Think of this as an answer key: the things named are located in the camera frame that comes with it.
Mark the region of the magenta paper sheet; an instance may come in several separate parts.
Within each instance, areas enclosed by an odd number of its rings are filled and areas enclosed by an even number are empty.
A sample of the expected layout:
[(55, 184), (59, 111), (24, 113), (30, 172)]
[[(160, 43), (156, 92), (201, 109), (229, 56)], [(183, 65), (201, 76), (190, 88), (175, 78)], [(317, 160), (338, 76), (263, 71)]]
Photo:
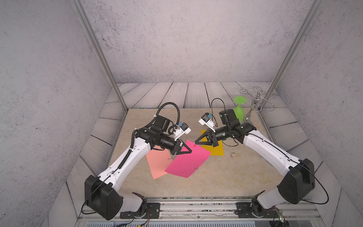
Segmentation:
[(195, 143), (187, 140), (186, 144), (191, 148), (191, 154), (177, 155), (169, 167), (165, 170), (168, 174), (184, 178), (190, 177), (196, 170), (203, 165), (202, 161), (207, 161), (211, 152)]

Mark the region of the yellow paper sheet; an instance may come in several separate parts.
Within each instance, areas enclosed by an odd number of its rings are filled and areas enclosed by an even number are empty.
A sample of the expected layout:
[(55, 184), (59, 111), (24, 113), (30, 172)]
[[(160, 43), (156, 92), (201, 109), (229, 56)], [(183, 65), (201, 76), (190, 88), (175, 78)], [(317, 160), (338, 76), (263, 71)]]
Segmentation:
[(211, 156), (224, 156), (224, 148), (223, 148), (223, 144), (222, 141), (218, 142), (218, 146), (213, 147), (213, 146), (209, 146), (209, 145), (202, 145), (202, 147), (206, 150), (208, 150), (209, 152), (211, 152)]

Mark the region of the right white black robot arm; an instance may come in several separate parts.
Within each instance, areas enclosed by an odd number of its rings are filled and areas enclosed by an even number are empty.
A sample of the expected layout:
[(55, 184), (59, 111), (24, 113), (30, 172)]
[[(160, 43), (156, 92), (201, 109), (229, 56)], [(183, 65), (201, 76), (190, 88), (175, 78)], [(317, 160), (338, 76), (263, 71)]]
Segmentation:
[(220, 113), (223, 126), (218, 128), (214, 113), (205, 113), (199, 120), (208, 129), (199, 136), (195, 144), (217, 147), (219, 141), (228, 138), (238, 140), (253, 149), (270, 163), (283, 177), (276, 187), (263, 191), (253, 197), (251, 209), (256, 216), (289, 202), (298, 204), (304, 200), (320, 181), (315, 177), (314, 164), (309, 159), (299, 159), (271, 142), (249, 122), (240, 123), (234, 110), (224, 108)]

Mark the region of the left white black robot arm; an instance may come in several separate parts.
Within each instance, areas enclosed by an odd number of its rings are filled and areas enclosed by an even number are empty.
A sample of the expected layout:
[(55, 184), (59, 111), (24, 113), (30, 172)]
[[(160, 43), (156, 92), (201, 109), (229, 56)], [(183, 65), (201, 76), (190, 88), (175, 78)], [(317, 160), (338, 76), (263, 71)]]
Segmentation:
[(130, 146), (106, 170), (85, 180), (83, 204), (105, 220), (113, 219), (118, 212), (143, 216), (147, 199), (138, 193), (122, 196), (118, 191), (132, 169), (155, 146), (169, 150), (172, 155), (192, 152), (180, 138), (191, 131), (186, 123), (180, 122), (180, 116), (177, 104), (162, 104), (150, 123), (132, 132)]

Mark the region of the salmon pink paper sheet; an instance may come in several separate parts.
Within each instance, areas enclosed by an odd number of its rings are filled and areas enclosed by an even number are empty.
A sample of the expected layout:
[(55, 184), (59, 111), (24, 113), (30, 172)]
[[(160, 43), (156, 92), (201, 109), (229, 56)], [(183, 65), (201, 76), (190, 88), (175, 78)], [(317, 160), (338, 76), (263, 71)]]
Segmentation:
[(161, 148), (152, 149), (146, 157), (154, 180), (166, 175), (165, 170), (173, 161), (169, 150), (161, 150)]

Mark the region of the green plastic wine glass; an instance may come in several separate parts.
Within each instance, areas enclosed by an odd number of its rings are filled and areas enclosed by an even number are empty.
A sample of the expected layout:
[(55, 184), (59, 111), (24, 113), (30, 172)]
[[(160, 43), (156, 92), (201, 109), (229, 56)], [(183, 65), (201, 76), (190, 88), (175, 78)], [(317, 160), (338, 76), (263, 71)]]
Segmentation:
[(234, 102), (237, 104), (237, 106), (234, 108), (234, 113), (239, 122), (242, 123), (244, 121), (244, 110), (242, 105), (246, 104), (247, 99), (243, 96), (237, 96), (234, 98)]

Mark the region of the chrome glass holder stand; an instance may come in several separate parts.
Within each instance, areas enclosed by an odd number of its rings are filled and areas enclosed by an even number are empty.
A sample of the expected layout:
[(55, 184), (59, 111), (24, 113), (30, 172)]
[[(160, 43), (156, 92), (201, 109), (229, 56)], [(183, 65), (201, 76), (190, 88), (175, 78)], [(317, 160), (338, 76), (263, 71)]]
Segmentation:
[(263, 101), (267, 102), (266, 108), (268, 111), (274, 111), (276, 108), (275, 105), (269, 101), (270, 99), (274, 99), (276, 97), (274, 93), (264, 92), (263, 89), (258, 86), (253, 87), (252, 90), (254, 94), (245, 88), (240, 90), (242, 95), (249, 95), (252, 97), (250, 110), (244, 114), (243, 122), (251, 121), (252, 112), (260, 113), (263, 110)]

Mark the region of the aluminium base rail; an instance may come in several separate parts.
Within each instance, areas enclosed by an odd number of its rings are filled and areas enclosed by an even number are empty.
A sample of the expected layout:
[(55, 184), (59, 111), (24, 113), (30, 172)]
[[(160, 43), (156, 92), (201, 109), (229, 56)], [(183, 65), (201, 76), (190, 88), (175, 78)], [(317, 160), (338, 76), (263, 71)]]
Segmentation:
[(234, 211), (237, 202), (251, 202), (248, 197), (180, 197), (150, 198), (160, 203), (158, 219), (120, 219), (120, 214), (110, 221), (98, 214), (81, 214), (77, 227), (324, 227), (319, 212), (313, 204), (278, 205), (278, 218), (238, 218)]

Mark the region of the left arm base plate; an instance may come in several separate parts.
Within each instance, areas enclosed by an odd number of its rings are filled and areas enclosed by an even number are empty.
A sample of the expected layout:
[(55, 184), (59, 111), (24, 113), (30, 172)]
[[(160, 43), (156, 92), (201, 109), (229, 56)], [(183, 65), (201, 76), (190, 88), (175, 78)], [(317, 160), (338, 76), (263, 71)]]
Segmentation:
[(141, 205), (138, 211), (121, 212), (120, 219), (158, 219), (160, 215), (160, 203), (146, 202)]

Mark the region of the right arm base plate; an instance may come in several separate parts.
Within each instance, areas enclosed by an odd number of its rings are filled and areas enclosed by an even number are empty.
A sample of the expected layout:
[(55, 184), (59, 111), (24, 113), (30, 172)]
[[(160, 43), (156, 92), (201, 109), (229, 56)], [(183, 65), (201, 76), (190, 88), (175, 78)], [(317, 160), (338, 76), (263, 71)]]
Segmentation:
[(237, 202), (236, 210), (234, 211), (238, 218), (278, 218), (278, 209), (271, 208), (263, 211), (262, 214), (254, 213), (251, 208), (251, 202)]

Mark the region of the right aluminium frame post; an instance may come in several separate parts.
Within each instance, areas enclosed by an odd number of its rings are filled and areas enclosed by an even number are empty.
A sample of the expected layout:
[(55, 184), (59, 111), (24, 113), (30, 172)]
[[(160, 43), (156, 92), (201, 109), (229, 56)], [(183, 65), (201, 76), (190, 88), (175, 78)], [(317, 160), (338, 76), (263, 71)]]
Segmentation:
[(314, 0), (312, 1), (312, 5), (310, 7), (310, 9), (307, 12), (306, 17), (304, 18), (300, 28), (298, 29), (296, 36), (293, 39), (293, 42), (290, 46), (290, 48), (288, 49), (277, 73), (275, 74), (269, 88), (268, 91), (266, 92), (266, 96), (263, 98), (262, 103), (260, 104), (260, 110), (262, 111), (265, 106), (267, 105), (269, 99), (270, 99), (270, 94), (273, 93), (273, 91), (277, 88), (279, 82), (281, 81), (286, 69), (288, 68), (290, 62), (292, 61), (296, 51), (298, 50), (298, 47), (300, 45), (300, 43), (302, 42), (302, 40), (304, 39), (306, 33), (308, 32), (315, 16), (317, 15), (318, 11), (320, 10), (321, 4), (322, 4), (322, 0)]

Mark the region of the aluminium frame post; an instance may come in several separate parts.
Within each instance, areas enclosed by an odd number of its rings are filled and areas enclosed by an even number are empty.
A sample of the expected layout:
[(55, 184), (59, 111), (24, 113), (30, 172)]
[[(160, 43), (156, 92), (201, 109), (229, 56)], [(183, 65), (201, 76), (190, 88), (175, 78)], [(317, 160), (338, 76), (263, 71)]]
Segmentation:
[(98, 42), (98, 39), (97, 39), (97, 37), (96, 37), (96, 35), (94, 33), (94, 30), (93, 30), (93, 28), (91, 26), (89, 18), (87, 17), (87, 14), (86, 14), (86, 11), (85, 11), (85, 9), (84, 9), (84, 7), (82, 5), (82, 2), (80, 0), (72, 0), (71, 2), (72, 2), (73, 6), (75, 8), (75, 11), (76, 11), (76, 13), (78, 15), (78, 18), (79, 18), (79, 20), (80, 20), (86, 34), (87, 34), (87, 36), (88, 36), (88, 38), (89, 38), (89, 40), (90, 40), (90, 42), (91, 42), (91, 44), (93, 46), (93, 49), (94, 49), (94, 51), (95, 51), (95, 53), (97, 55), (97, 58), (100, 61), (102, 67), (103, 67), (103, 70), (104, 70), (104, 72), (106, 74), (106, 77), (108, 78), (108, 80), (109, 80), (109, 82), (111, 84), (111, 87), (112, 87), (113, 91), (115, 92), (115, 95), (116, 95), (118, 101), (120, 102), (123, 110), (127, 113), (128, 112), (128, 107), (127, 107), (127, 105), (126, 105), (126, 103), (125, 103), (125, 101), (124, 101), (124, 99), (122, 97), (122, 94), (121, 94), (121, 92), (119, 90), (119, 87), (118, 87), (118, 85), (116, 83), (116, 80), (115, 80), (115, 78), (114, 78), (114, 76), (112, 74), (111, 68), (110, 68), (110, 66), (109, 66), (109, 64), (108, 64), (108, 62), (106, 60), (106, 57), (105, 57), (105, 55), (104, 55), (104, 53), (102, 51), (102, 48), (101, 48), (101, 46), (100, 46), (100, 44)]
[(293, 42), (290, 46), (290, 48), (288, 49), (277, 73), (275, 74), (269, 88), (268, 91), (266, 92), (266, 96), (263, 98), (262, 103), (260, 104), (260, 110), (262, 111), (265, 106), (267, 105), (269, 99), (270, 99), (270, 94), (273, 93), (273, 91), (277, 88), (279, 82), (281, 81), (286, 69), (288, 68), (290, 62), (292, 61), (296, 51), (298, 50), (298, 47), (300, 45), (300, 43), (302, 42), (302, 40), (304, 39), (306, 33), (308, 32), (315, 16), (317, 15), (318, 11), (320, 10), (321, 4), (322, 4), (322, 0), (314, 0), (312, 1), (312, 5), (310, 7), (310, 9), (307, 12), (306, 17), (304, 18), (300, 28), (298, 29), (296, 36), (293, 39)]

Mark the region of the left aluminium frame post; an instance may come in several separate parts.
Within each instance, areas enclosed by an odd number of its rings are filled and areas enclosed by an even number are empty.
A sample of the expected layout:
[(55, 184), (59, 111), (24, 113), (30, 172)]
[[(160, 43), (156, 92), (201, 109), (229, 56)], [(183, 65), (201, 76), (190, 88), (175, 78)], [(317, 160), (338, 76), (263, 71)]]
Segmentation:
[(103, 67), (103, 70), (104, 70), (104, 72), (106, 74), (106, 77), (108, 78), (108, 80), (109, 80), (109, 82), (111, 84), (111, 87), (112, 87), (113, 91), (115, 92), (115, 95), (116, 95), (118, 101), (120, 102), (123, 110), (127, 113), (128, 112), (128, 107), (127, 107), (127, 105), (126, 105), (126, 103), (125, 103), (125, 101), (124, 101), (124, 99), (122, 97), (122, 94), (121, 94), (121, 92), (119, 90), (119, 87), (118, 87), (118, 85), (116, 83), (116, 80), (115, 80), (115, 78), (114, 78), (114, 76), (112, 74), (111, 68), (110, 68), (110, 66), (109, 66), (109, 64), (108, 64), (108, 62), (106, 60), (106, 57), (105, 57), (105, 55), (104, 55), (104, 53), (102, 51), (102, 48), (101, 48), (101, 46), (100, 46), (100, 44), (98, 42), (98, 39), (97, 39), (97, 37), (96, 37), (96, 35), (94, 33), (94, 30), (93, 30), (93, 28), (91, 26), (89, 18), (87, 17), (87, 14), (86, 14), (86, 11), (85, 11), (85, 9), (84, 9), (84, 7), (82, 5), (82, 2), (80, 0), (72, 0), (71, 2), (72, 2), (73, 6), (75, 8), (75, 11), (76, 11), (76, 13), (78, 15), (78, 18), (79, 18), (79, 20), (80, 20), (86, 34), (87, 34), (87, 36), (88, 36), (88, 38), (89, 38), (89, 40), (90, 40), (90, 42), (91, 42), (91, 44), (93, 46), (93, 49), (94, 49), (94, 51), (95, 51), (95, 53), (97, 55), (97, 58), (100, 61), (102, 67)]

